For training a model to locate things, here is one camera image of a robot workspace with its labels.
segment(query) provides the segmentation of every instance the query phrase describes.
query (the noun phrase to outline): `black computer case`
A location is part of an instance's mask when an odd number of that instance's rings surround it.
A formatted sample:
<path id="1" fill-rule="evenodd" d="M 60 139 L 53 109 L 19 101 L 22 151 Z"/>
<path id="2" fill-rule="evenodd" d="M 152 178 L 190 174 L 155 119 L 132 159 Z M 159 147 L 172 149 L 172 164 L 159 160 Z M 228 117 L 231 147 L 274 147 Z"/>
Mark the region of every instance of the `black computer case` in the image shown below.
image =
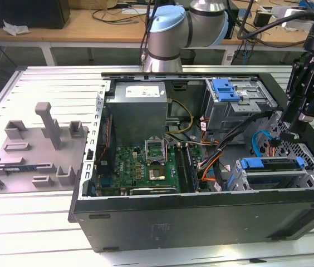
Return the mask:
<path id="1" fill-rule="evenodd" d="M 5 20 L 16 26 L 62 29 L 69 16 L 68 0 L 0 0 L 0 28 Z"/>
<path id="2" fill-rule="evenodd" d="M 254 75 L 285 108 L 287 97 L 273 77 Z M 314 155 L 311 126 L 303 138 Z M 314 228 L 312 189 L 99 201 L 76 200 L 77 190 L 76 186 L 71 215 L 97 253 L 296 240 Z"/>

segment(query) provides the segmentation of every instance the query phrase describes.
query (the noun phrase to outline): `metal workbench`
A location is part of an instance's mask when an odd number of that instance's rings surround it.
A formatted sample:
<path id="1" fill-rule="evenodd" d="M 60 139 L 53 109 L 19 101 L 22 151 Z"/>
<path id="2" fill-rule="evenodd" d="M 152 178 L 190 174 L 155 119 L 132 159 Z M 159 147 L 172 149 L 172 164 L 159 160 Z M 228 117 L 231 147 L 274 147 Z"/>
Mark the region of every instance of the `metal workbench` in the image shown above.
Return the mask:
<path id="1" fill-rule="evenodd" d="M 90 125 L 101 72 L 137 72 L 138 67 L 30 67 L 17 71 L 0 93 L 0 147 L 8 120 L 43 127 L 34 112 L 49 101 L 60 125 Z M 285 89 L 284 66 L 191 66 L 188 72 L 269 72 Z M 0 266 L 238 266 L 250 259 L 264 266 L 314 266 L 314 229 L 297 241 L 95 254 L 79 224 L 67 221 L 72 191 L 0 195 Z"/>

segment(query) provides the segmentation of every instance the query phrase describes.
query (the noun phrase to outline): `electronic equipment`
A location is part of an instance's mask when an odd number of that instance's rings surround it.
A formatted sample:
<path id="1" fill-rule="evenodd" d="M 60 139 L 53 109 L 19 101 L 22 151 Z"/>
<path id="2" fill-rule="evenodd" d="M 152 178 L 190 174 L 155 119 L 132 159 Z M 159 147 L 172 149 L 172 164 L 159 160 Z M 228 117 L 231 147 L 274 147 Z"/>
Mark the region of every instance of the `electronic equipment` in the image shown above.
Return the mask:
<path id="1" fill-rule="evenodd" d="M 70 211 L 95 252 L 295 240 L 314 228 L 314 130 L 280 139 L 287 100 L 271 75 L 101 76 L 108 90 L 89 130 L 112 116 L 117 144 L 101 156 L 105 138 L 88 135 Z"/>
<path id="2" fill-rule="evenodd" d="M 62 29 L 69 16 L 68 0 L 0 0 L 0 28 L 5 20 L 16 26 Z"/>
<path id="3" fill-rule="evenodd" d="M 256 11 L 255 19 L 253 20 L 253 24 L 256 27 L 262 27 L 268 24 L 269 19 L 272 14 L 268 12 L 262 12 L 260 10 Z"/>

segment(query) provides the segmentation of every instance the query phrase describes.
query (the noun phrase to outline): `table leg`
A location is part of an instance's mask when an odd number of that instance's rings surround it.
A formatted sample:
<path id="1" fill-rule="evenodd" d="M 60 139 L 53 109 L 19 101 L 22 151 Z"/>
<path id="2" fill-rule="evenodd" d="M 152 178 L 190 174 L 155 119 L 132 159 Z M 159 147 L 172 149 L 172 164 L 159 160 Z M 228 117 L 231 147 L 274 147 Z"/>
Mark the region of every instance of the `table leg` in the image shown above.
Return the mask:
<path id="1" fill-rule="evenodd" d="M 57 61 L 52 53 L 50 46 L 42 46 L 42 52 L 45 57 L 47 66 L 57 66 Z"/>
<path id="2" fill-rule="evenodd" d="M 92 48 L 91 48 L 91 47 L 88 47 L 88 48 L 87 48 L 87 51 L 88 51 L 88 58 L 89 58 L 89 61 L 93 61 L 93 60 L 94 60 L 94 52 L 92 51 Z"/>
<path id="3" fill-rule="evenodd" d="M 234 48 L 228 48 L 225 50 L 222 65 L 231 65 L 235 51 L 236 50 Z"/>

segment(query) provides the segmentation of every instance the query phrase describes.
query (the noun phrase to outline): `orange wire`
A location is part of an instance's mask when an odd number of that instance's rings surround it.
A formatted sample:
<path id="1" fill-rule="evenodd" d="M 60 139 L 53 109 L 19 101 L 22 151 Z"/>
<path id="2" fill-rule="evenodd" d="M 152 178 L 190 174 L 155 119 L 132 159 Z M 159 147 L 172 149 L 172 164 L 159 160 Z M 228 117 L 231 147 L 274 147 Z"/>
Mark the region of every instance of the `orange wire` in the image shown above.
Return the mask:
<path id="1" fill-rule="evenodd" d="M 202 143 L 203 143 L 203 144 L 210 144 L 211 141 L 206 141 L 206 140 L 204 140 L 204 135 L 205 135 L 205 132 L 203 131 L 203 132 L 202 132 L 202 135 L 201 135 L 201 137 L 200 137 Z"/>
<path id="2" fill-rule="evenodd" d="M 208 170 L 210 169 L 211 166 L 213 166 L 213 164 L 221 157 L 223 153 L 221 153 L 219 156 L 217 156 L 209 165 L 208 167 L 205 169 L 204 173 L 203 173 L 203 176 L 202 176 L 202 182 L 204 181 L 207 181 L 206 179 L 209 179 L 209 178 L 205 178 L 207 173 L 208 173 Z"/>

